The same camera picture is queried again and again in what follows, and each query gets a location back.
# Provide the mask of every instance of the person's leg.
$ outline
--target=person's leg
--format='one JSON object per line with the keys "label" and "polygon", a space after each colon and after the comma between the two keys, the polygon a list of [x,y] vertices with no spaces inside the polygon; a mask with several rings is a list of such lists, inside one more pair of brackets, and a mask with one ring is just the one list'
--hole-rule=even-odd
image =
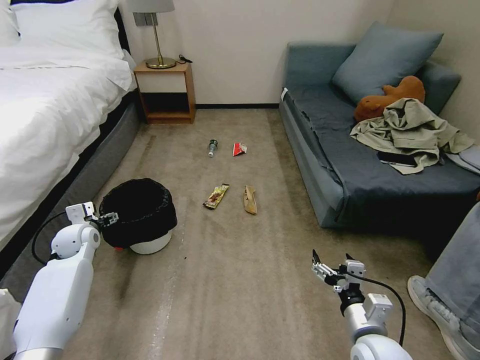
{"label": "person's leg", "polygon": [[438,325],[456,359],[480,359],[480,203],[426,278],[408,280],[408,293]]}

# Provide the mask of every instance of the carpet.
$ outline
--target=carpet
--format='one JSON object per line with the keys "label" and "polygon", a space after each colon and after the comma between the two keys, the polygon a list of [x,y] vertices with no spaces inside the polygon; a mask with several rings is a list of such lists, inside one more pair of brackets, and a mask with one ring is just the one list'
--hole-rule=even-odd
{"label": "carpet", "polygon": [[[219,142],[213,158],[210,139]],[[247,154],[232,157],[240,141]],[[277,110],[199,110],[193,125],[144,125],[96,202],[145,177],[171,191],[178,226],[153,255],[101,244],[85,319],[65,359],[349,359],[340,300],[312,273],[313,248],[331,267],[348,252],[368,277],[402,295],[404,347],[414,359],[451,359],[407,294],[409,276],[432,266],[421,244],[320,228]],[[230,188],[218,208],[204,208],[222,183]],[[256,216],[244,211],[245,185],[256,189]],[[387,326],[398,339],[394,296],[363,289],[394,303]]]}

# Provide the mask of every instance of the brown plush toy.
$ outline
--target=brown plush toy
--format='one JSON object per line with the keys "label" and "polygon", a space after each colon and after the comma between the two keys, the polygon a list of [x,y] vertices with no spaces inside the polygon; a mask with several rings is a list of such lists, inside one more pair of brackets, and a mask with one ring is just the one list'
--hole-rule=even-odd
{"label": "brown plush toy", "polygon": [[404,77],[397,87],[385,85],[382,89],[385,93],[384,96],[370,95],[360,100],[353,113],[358,123],[363,120],[381,117],[384,114],[385,107],[401,98],[418,99],[422,103],[425,101],[424,84],[415,76]]}

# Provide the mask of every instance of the brass lamp base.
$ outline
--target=brass lamp base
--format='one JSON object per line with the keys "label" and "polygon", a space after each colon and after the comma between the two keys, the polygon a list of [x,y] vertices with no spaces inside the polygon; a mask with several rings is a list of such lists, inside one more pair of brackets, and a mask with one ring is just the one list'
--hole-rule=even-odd
{"label": "brass lamp base", "polygon": [[147,68],[161,70],[161,69],[173,68],[175,65],[177,65],[177,61],[169,57],[164,57],[163,62],[160,62],[158,57],[153,57],[151,59],[146,60],[145,64]]}

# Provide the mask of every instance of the red wrapper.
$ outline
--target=red wrapper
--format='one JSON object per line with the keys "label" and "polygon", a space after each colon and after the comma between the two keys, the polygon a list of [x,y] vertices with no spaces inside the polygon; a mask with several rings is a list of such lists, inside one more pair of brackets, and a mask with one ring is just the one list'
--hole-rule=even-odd
{"label": "red wrapper", "polygon": [[247,146],[241,142],[236,142],[233,144],[233,156],[247,153]]}

